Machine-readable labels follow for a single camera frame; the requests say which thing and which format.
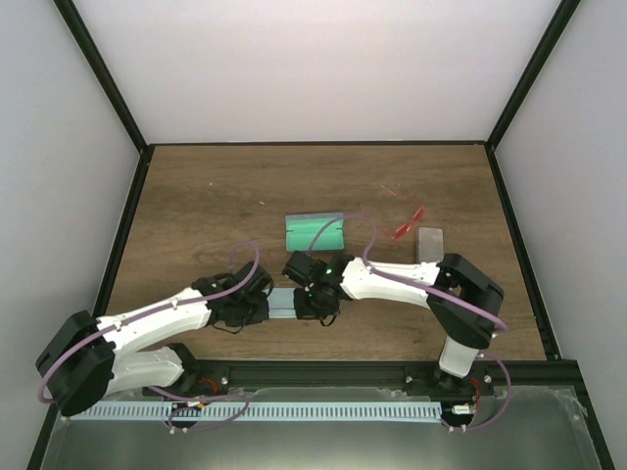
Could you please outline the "light blue cloth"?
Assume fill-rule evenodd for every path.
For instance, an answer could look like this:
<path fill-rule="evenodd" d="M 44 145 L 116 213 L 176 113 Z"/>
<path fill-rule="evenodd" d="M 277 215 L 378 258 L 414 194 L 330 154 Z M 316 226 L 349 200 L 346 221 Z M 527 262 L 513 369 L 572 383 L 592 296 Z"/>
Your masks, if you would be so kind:
<path fill-rule="evenodd" d="M 269 319 L 296 319 L 293 288 L 274 288 L 267 298 Z"/>

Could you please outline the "green glasses case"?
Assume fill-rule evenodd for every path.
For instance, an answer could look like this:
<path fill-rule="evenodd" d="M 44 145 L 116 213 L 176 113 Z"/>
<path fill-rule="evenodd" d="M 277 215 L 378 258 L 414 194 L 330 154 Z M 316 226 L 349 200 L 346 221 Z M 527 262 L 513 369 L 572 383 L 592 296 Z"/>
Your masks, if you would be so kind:
<path fill-rule="evenodd" d="M 334 220 L 334 223 L 325 228 L 318 236 L 313 250 L 320 252 L 343 250 L 345 248 L 343 214 L 341 212 L 322 212 L 285 216 L 286 251 L 289 253 L 307 251 L 315 236 L 330 220 Z"/>

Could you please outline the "blue-grey glasses case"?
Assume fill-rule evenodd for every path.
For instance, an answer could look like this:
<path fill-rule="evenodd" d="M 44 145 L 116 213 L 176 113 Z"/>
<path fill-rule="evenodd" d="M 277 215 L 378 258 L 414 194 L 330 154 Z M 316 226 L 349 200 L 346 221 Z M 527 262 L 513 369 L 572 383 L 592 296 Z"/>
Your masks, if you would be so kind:
<path fill-rule="evenodd" d="M 419 227 L 416 250 L 418 262 L 440 262 L 444 257 L 443 230 L 434 227 Z"/>

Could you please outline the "red sunglasses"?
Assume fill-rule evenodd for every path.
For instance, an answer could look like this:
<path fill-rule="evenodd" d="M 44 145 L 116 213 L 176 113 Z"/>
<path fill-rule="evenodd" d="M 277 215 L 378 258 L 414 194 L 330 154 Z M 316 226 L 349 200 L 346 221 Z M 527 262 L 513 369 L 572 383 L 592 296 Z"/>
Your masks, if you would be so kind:
<path fill-rule="evenodd" d="M 425 205 L 400 186 L 378 184 L 374 195 L 359 204 L 362 215 L 372 221 L 377 234 L 392 242 L 402 240 L 418 225 Z"/>

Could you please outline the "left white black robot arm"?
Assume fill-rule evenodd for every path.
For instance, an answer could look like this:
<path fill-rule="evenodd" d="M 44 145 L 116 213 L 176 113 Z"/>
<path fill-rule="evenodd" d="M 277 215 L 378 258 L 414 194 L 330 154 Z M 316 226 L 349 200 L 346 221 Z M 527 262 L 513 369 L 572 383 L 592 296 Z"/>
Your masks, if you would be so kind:
<path fill-rule="evenodd" d="M 169 338 L 221 322 L 239 332 L 268 318 L 272 277 L 250 261 L 199 278 L 176 295 L 113 316 L 71 315 L 35 361 L 40 396 L 65 417 L 119 392 L 154 387 L 187 396 L 200 384 L 192 352 Z"/>

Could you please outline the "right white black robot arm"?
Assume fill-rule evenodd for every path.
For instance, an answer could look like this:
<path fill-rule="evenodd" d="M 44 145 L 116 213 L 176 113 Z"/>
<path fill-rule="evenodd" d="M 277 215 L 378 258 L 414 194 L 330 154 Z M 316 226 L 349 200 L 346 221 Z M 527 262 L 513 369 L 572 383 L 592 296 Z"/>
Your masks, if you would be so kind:
<path fill-rule="evenodd" d="M 504 290 L 458 254 L 437 262 L 397 264 L 349 255 L 325 262 L 296 252 L 282 275 L 297 285 L 293 299 L 299 319 L 333 320 L 343 302 L 362 300 L 430 310 L 446 333 L 435 381 L 449 395 L 469 384 L 475 358 L 506 328 L 499 319 Z"/>

